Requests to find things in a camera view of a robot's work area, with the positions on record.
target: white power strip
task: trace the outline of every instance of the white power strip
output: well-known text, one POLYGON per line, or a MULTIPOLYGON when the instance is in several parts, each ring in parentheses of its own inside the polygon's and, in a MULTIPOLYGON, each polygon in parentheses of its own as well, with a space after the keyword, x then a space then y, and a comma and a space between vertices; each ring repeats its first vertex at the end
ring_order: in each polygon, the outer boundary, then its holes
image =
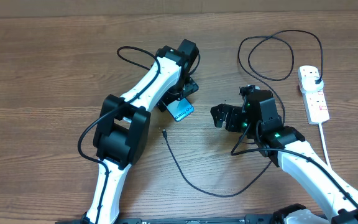
MULTIPOLYGON (((313 66, 304 65, 298 70, 298 78, 300 82, 300 88, 302 79, 311 78, 319 75, 318 69, 313 66)), ((323 90, 318 90, 316 86, 316 91, 312 90, 311 92, 302 93, 303 103, 305 104, 306 115, 308 117, 309 124, 318 124, 321 136, 321 143, 323 145, 324 156, 327 162, 327 165, 331 168, 329 163, 328 153, 326 149, 326 143, 323 133, 323 123, 329 120, 327 102, 324 97, 323 90)))

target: wood grain surface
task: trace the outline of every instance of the wood grain surface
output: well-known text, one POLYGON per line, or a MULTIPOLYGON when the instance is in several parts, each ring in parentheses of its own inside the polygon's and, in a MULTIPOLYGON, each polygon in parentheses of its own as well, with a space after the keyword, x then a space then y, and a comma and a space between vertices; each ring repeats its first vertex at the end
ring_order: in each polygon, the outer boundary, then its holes
MULTIPOLYGON (((77 153, 78 137, 98 117, 108 94, 121 95, 145 74, 120 60, 116 49, 133 45, 155 52, 164 45, 178 47, 184 38, 196 42, 202 55, 193 75, 200 90, 189 97, 195 112, 176 123, 153 110, 147 148, 129 171, 121 196, 123 217, 238 217, 293 203, 321 213, 300 185, 274 166, 239 196, 199 193, 180 176, 161 135, 165 128, 196 186, 231 194, 248 184, 269 160, 259 153, 231 157, 239 134, 215 128, 209 110, 220 103, 241 105, 239 86, 266 89, 239 68, 237 48, 246 37, 284 29, 308 30, 323 43, 328 152, 333 169, 358 189, 358 11, 0 19, 0 223, 53 223, 80 218, 89 209, 98 167, 77 153)), ((285 104, 286 124, 323 156, 318 127, 306 120, 296 74, 301 65, 319 67, 318 44, 306 34, 280 37, 294 49, 295 72, 269 83, 285 104)), ((256 43, 244 44, 244 61, 256 43)), ((152 63, 138 52, 124 55, 152 63)), ((251 61, 260 73, 283 77, 290 51, 272 40, 251 61)), ((92 137, 93 132, 84 150, 94 156, 92 137)))

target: white cable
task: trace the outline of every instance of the white cable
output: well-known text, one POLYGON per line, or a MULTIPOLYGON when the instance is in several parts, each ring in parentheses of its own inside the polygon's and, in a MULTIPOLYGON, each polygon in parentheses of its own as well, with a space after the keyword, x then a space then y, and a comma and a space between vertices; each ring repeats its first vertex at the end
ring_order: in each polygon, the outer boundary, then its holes
POLYGON ((331 168, 331 163, 329 163, 329 159, 328 159, 328 152, 327 152, 327 147, 326 147, 326 140, 324 138, 322 123, 318 123, 318 129, 320 129, 320 136, 321 136, 321 143, 323 144, 324 157, 326 158, 328 167, 331 168))

